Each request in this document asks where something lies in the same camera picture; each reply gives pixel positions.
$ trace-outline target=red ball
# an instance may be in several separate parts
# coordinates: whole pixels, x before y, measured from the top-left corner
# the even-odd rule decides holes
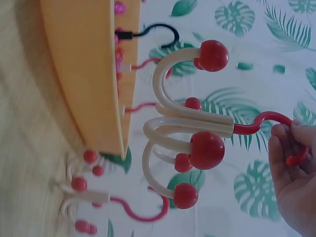
[[[97,154],[93,150],[86,150],[83,153],[83,159],[88,164],[95,163],[97,161]]]
[[[229,53],[226,47],[216,40],[204,41],[201,45],[199,66],[209,72],[217,72],[226,67]]]
[[[103,206],[103,203],[96,203],[96,202],[93,202],[92,203],[92,206],[95,207],[95,208],[101,208]]]
[[[178,184],[174,189],[173,204],[179,209],[193,207],[198,201],[198,191],[188,183]]]
[[[95,225],[90,224],[88,233],[90,235],[94,236],[94,235],[96,235],[98,233],[98,228]]]
[[[101,176],[104,173],[104,169],[100,165],[96,165],[95,167],[92,168],[92,173],[95,176]]]
[[[87,181],[82,177],[73,178],[71,181],[71,187],[77,192],[85,192],[87,191]]]
[[[174,168],[179,173],[185,173],[190,171],[190,169],[192,169],[192,165],[189,162],[189,155],[184,153],[177,154]]]
[[[76,221],[75,229],[76,229],[76,231],[78,231],[80,233],[88,233],[90,226],[89,226],[88,222],[80,220],[80,221]]]
[[[200,66],[200,64],[199,64],[199,58],[195,58],[195,59],[193,60],[193,64],[194,64],[194,66],[195,66],[197,69],[199,69],[199,70],[204,70],[204,69]]]
[[[222,139],[209,131],[197,132],[191,137],[189,161],[197,169],[212,169],[223,159],[225,146]]]
[[[199,99],[195,97],[190,97],[186,100],[185,107],[194,110],[202,110],[202,103]]]

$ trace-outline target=black hook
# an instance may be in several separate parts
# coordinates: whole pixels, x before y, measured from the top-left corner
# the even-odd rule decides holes
[[[177,32],[177,30],[174,27],[167,25],[167,24],[163,24],[163,23],[150,25],[143,32],[140,32],[140,33],[133,33],[131,31],[115,31],[115,34],[118,36],[119,40],[131,40],[133,37],[144,36],[144,35],[148,34],[148,32],[152,28],[159,27],[159,26],[166,27],[166,28],[170,29],[174,34],[173,42],[171,42],[169,44],[162,45],[161,46],[162,48],[169,48],[169,47],[175,45],[177,42],[179,42],[180,36],[179,36],[179,33]]]

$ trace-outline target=white plastic hook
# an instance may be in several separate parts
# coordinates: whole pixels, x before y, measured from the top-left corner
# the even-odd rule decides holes
[[[190,154],[191,143],[180,141],[171,137],[174,133],[191,133],[199,131],[211,131],[218,136],[229,138],[234,129],[234,120],[230,116],[211,114],[203,111],[184,107],[183,103],[175,103],[164,88],[165,76],[168,70],[182,61],[193,61],[199,58],[200,49],[185,48],[173,52],[162,59],[153,75],[153,88],[160,104],[156,106],[157,112],[164,117],[154,118],[144,124],[143,130],[149,142],[143,152],[142,167],[144,176],[149,185],[160,195],[174,198],[174,191],[160,185],[150,171],[149,158],[153,152],[154,145],[179,153]],[[168,163],[174,164],[173,158],[166,157],[156,149],[154,154]]]

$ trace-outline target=fingernail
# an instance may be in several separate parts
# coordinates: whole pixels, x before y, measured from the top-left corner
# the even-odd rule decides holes
[[[302,126],[303,125],[303,123],[301,121],[299,121],[298,119],[294,120],[292,122],[292,124],[293,124],[293,126]]]

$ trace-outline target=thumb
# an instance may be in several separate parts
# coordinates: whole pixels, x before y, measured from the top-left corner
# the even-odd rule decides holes
[[[313,140],[316,138],[316,126],[303,125],[299,120],[294,120],[291,124],[291,131],[295,141],[312,148]]]

